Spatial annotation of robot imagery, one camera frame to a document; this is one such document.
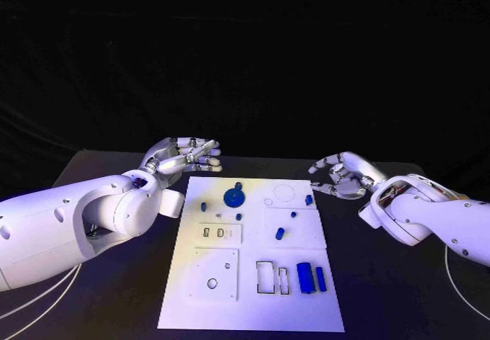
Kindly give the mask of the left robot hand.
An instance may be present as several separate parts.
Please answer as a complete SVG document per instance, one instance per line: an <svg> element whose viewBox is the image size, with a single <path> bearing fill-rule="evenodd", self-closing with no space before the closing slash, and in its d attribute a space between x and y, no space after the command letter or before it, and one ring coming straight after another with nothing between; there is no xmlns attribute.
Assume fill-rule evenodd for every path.
<svg viewBox="0 0 490 340"><path fill-rule="evenodd" d="M138 169L150 173L161 189L180 179L183 172L220 172L219 142L196 137L167 137L145 152Z"/></svg>

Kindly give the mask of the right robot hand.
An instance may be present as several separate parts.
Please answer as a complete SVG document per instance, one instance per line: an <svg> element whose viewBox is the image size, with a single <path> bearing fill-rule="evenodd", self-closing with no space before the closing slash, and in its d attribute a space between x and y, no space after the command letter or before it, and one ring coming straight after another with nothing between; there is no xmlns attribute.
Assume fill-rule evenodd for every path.
<svg viewBox="0 0 490 340"><path fill-rule="evenodd" d="M310 187L343 200L360 199L367 193L373 193L387 180L376 165L353 152L340 152L315 161L308 173L314 174L324 168L328 168L333 184L312 182Z"/></svg>

